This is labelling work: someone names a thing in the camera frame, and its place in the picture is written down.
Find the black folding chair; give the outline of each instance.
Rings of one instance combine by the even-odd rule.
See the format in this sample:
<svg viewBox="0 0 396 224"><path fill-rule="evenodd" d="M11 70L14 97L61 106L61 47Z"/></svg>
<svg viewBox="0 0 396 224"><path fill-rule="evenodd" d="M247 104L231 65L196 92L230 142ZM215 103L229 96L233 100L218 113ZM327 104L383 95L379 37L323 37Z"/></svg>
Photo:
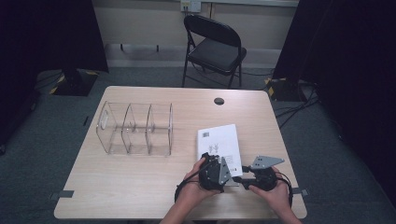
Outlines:
<svg viewBox="0 0 396 224"><path fill-rule="evenodd" d="M182 87L184 87L186 77L201 82L186 74L188 62L202 66L204 71L207 68L230 77L228 85L224 85L228 89L231 88L233 77L237 76L239 77L240 87L242 85L241 65L247 55L247 50L242 48L241 39L236 31L226 24L198 15L186 16L184 26L187 30L188 44L186 61L184 62ZM198 45L195 45L191 33L200 35L205 39ZM237 67L239 67L239 75L235 74Z"/></svg>

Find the acrylic organizer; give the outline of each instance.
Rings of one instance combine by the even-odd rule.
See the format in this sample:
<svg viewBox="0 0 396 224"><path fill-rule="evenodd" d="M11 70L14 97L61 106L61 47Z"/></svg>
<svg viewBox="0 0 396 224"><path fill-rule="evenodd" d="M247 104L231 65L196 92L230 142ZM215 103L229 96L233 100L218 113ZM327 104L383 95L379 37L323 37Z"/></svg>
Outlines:
<svg viewBox="0 0 396 224"><path fill-rule="evenodd" d="M96 133L108 154L169 156L172 105L105 102Z"/></svg>

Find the person's hand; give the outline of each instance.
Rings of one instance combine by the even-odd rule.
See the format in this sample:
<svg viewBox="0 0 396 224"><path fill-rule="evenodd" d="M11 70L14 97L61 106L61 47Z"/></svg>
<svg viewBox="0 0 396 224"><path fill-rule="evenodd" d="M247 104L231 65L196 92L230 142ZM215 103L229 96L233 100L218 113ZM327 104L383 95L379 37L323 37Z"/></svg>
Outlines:
<svg viewBox="0 0 396 224"><path fill-rule="evenodd" d="M276 176L281 178L282 175L275 167L273 167ZM274 189L265 191L255 186L248 187L253 193L264 198L268 202L271 209L279 216L283 223L301 223L301 221L294 215L289 204L288 185L283 181L277 181Z"/></svg>
<svg viewBox="0 0 396 224"><path fill-rule="evenodd" d="M192 170L184 176L188 178L192 174L200 170L201 165L205 162L205 158L201 158L194 164ZM177 224L181 223L189 212L204 199L219 194L219 190L202 189L199 184L199 174L191 178L188 183L181 189L174 205L169 209L161 224Z"/></svg>
<svg viewBox="0 0 396 224"><path fill-rule="evenodd" d="M183 179L186 179L195 172L199 171L201 165L204 162L205 162L205 158L201 158L200 160L198 160L198 162L196 162L192 167L192 170L189 173L187 173ZM207 190L201 188L201 185L199 184L199 174L197 174L196 176L191 178L189 182L183 187L183 189L178 195L177 202L182 201L184 203L190 204L192 207L195 207L205 198L211 197L219 193L220 193L219 190L215 190L215 189Z"/></svg>

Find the grommet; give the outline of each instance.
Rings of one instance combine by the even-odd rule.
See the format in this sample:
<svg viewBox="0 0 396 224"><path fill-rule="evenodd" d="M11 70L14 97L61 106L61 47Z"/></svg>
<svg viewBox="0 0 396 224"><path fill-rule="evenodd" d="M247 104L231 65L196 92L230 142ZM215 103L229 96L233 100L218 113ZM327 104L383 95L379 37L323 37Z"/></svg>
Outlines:
<svg viewBox="0 0 396 224"><path fill-rule="evenodd" d="M224 105L224 100L222 98L216 98L215 99L215 104L216 105Z"/></svg>

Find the wall outlet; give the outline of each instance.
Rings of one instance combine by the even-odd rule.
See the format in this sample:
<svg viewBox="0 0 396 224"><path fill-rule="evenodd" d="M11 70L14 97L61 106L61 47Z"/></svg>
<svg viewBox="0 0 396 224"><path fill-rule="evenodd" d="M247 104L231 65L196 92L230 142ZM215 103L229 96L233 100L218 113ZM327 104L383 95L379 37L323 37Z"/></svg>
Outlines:
<svg viewBox="0 0 396 224"><path fill-rule="evenodd" d="M191 1L181 0L180 1L180 11L191 11Z"/></svg>
<svg viewBox="0 0 396 224"><path fill-rule="evenodd" d="M201 12L201 2L191 1L190 12Z"/></svg>

